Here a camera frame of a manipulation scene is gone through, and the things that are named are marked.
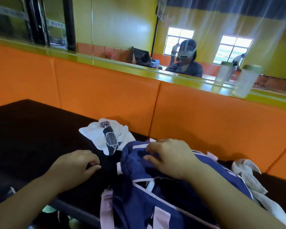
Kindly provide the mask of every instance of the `clothing pile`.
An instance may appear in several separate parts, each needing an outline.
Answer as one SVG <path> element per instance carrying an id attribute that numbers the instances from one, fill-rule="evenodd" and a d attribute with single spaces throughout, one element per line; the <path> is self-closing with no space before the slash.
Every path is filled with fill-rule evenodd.
<path id="1" fill-rule="evenodd" d="M 126 229 L 219 229 L 212 213 L 189 184 L 164 175 L 143 158 L 149 154 L 145 148 L 150 141 L 135 141 L 127 126 L 107 119 L 100 119 L 79 131 L 108 156 L 122 151 L 116 165 L 118 177 L 102 194 L 102 229 L 121 226 L 116 224 L 114 212 Z M 230 170 L 220 165 L 211 153 L 193 152 L 200 161 L 286 225 L 283 209 L 265 196 L 267 190 L 253 176 L 252 171 L 261 172 L 252 161 L 238 160 Z"/>

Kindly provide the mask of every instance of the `clear plastic container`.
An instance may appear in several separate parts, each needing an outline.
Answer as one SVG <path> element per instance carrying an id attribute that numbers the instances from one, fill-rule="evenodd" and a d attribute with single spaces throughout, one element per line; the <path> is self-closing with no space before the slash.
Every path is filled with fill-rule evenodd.
<path id="1" fill-rule="evenodd" d="M 262 67 L 257 65 L 244 65 L 242 72 L 240 73 L 237 82 L 232 90 L 232 95 L 240 98 L 245 98 L 259 74 L 262 72 Z"/>
<path id="2" fill-rule="evenodd" d="M 215 78 L 215 82 L 224 83 L 227 79 L 228 74 L 231 71 L 233 64 L 231 62 L 221 62 L 220 68 L 218 70 L 217 76 Z"/>

